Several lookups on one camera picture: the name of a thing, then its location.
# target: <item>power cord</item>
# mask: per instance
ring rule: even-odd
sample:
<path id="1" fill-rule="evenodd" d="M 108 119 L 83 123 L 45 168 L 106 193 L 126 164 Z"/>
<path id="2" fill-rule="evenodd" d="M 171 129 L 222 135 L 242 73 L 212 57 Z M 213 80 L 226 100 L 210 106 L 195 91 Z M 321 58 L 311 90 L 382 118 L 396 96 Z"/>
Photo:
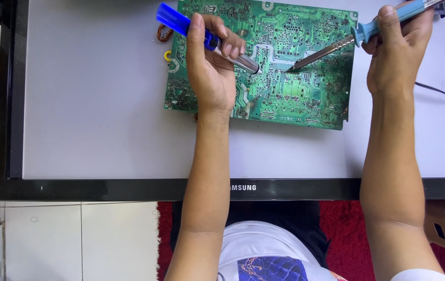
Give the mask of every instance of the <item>power cord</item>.
<path id="1" fill-rule="evenodd" d="M 444 92 L 444 91 L 441 91 L 440 89 L 436 89 L 436 88 L 434 88 L 434 87 L 427 86 L 427 85 L 422 84 L 422 83 L 415 82 L 415 85 L 420 86 L 420 87 L 423 87 L 423 88 L 426 88 L 426 89 L 429 89 L 429 90 L 432 90 L 432 91 L 436 91 L 436 92 L 445 94 L 445 92 Z"/>

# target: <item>red carpet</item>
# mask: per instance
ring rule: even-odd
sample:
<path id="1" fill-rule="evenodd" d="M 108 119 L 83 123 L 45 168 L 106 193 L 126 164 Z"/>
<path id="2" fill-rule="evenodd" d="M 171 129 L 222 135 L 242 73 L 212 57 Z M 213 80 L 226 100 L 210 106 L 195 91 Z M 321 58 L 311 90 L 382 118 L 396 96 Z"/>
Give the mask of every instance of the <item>red carpet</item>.
<path id="1" fill-rule="evenodd" d="M 375 281 L 365 220 L 358 201 L 322 201 L 321 228 L 332 239 L 327 262 L 331 271 L 349 281 Z M 169 246 L 172 226 L 170 202 L 158 202 L 158 280 L 163 281 L 169 267 L 172 252 Z M 445 272 L 445 248 L 432 245 L 439 263 Z"/>

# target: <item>floor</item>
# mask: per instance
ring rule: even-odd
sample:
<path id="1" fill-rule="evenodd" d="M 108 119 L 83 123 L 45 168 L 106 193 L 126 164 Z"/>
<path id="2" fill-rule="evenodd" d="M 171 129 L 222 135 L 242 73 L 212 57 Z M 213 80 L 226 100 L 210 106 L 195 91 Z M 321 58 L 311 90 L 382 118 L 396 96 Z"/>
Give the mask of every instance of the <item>floor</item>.
<path id="1" fill-rule="evenodd" d="M 156 280 L 156 207 L 156 202 L 0 202 L 7 280 Z"/>

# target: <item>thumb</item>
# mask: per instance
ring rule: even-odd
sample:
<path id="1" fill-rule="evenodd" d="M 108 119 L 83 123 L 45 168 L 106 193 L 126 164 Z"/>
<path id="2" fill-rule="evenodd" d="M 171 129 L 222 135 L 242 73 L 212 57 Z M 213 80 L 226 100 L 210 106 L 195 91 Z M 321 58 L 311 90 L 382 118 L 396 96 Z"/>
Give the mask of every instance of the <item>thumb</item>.
<path id="1" fill-rule="evenodd" d="M 378 15 L 378 26 L 384 44 L 395 44 L 403 40 L 401 24 L 396 10 L 391 5 L 383 6 Z"/>
<path id="2" fill-rule="evenodd" d="M 186 62 L 195 67 L 205 60 L 205 22 L 200 14 L 194 13 L 186 37 Z"/>

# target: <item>human hand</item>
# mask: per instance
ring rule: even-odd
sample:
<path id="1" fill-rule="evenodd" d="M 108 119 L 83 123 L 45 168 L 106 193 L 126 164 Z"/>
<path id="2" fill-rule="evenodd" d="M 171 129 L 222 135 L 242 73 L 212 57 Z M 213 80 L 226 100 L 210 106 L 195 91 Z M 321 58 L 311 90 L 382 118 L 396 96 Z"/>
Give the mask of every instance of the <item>human hand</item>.
<path id="1" fill-rule="evenodd" d="M 193 14 L 186 39 L 189 84 L 198 99 L 198 112 L 229 117 L 234 108 L 236 84 L 234 65 L 203 46 L 205 29 L 222 39 L 221 52 L 235 59 L 245 52 L 245 41 L 224 26 L 218 16 Z"/>
<path id="2" fill-rule="evenodd" d="M 409 22 L 400 24 L 397 8 L 383 6 L 378 16 L 380 33 L 362 47 L 372 55 L 367 75 L 368 90 L 372 96 L 398 98 L 401 93 L 413 93 L 418 68 L 432 33 L 434 10 L 422 12 Z"/>

